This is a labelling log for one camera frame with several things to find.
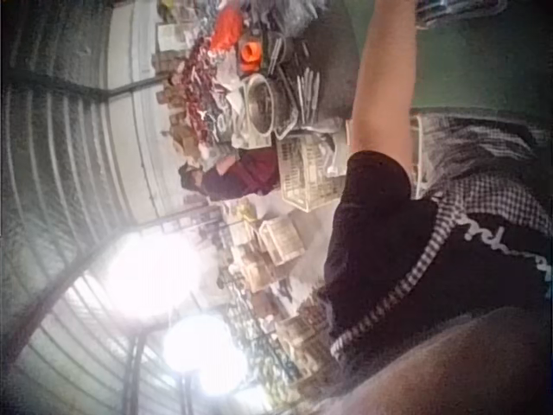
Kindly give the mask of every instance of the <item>black t-shirt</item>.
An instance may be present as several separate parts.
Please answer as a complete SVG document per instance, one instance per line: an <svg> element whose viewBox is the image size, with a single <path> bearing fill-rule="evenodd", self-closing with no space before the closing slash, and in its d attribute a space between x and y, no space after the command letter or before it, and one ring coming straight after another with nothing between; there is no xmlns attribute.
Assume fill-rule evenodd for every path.
<svg viewBox="0 0 553 415"><path fill-rule="evenodd" d="M545 257L550 267L547 235L499 215L470 214L493 234L502 229L501 243L511 252L531 255L506 255L481 235L468 236L471 225L457 223L424 264L436 245L432 235L441 240L439 204L410 195L410 180L394 160L371 151L350 158L321 291L331 336L340 340L339 360L360 348L370 359L463 314L547 306L546 272L532 257ZM403 281L421 264L419 279Z"/></svg>

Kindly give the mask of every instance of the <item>white container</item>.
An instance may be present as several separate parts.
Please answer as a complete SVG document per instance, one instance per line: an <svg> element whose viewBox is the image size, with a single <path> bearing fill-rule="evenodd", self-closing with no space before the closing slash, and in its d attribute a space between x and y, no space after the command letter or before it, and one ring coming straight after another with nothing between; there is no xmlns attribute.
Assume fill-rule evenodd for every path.
<svg viewBox="0 0 553 415"><path fill-rule="evenodd" d="M309 132L276 142L283 199L304 212L339 199L346 182L344 176L326 176L320 142Z"/></svg>
<svg viewBox="0 0 553 415"><path fill-rule="evenodd" d="M288 216L264 221L259 235L275 265L282 265L305 253L300 235Z"/></svg>

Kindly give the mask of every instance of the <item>white wall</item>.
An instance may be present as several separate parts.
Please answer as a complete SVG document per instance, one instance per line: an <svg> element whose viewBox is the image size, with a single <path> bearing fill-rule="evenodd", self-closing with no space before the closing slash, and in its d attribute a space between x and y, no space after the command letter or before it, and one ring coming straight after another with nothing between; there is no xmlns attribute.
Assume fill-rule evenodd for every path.
<svg viewBox="0 0 553 415"><path fill-rule="evenodd" d="M150 64L156 50L156 1L137 0L113 11L108 50L108 86L116 88L155 76ZM124 191L139 222L184 208L186 194L177 173L184 163L170 139L169 109L157 104L152 86L110 100L111 132Z"/></svg>

